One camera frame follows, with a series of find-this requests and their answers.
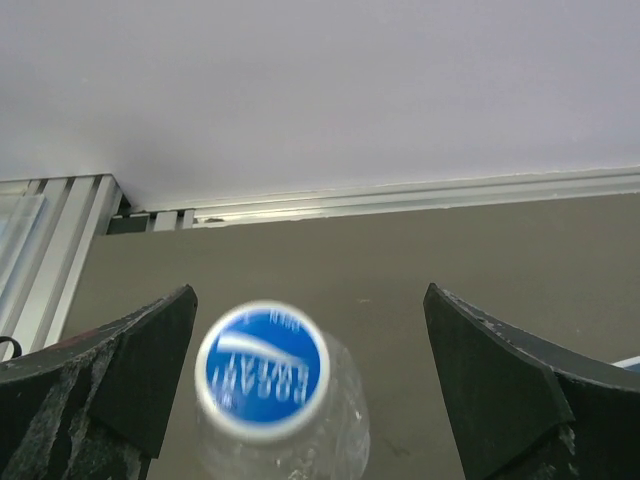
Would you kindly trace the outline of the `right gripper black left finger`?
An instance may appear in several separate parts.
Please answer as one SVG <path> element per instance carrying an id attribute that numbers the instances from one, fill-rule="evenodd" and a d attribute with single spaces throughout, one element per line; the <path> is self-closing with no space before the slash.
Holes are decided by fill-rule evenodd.
<path id="1" fill-rule="evenodd" d="M 2 362 L 2 478 L 146 478 L 165 438 L 197 306 L 185 285 Z"/>

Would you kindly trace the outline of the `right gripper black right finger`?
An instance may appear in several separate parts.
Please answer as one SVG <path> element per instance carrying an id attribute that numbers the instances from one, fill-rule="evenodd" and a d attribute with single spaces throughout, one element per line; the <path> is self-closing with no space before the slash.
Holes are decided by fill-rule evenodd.
<path id="1" fill-rule="evenodd" d="M 423 308 L 466 478 L 638 478 L 638 357 L 591 359 L 435 283 Z"/>

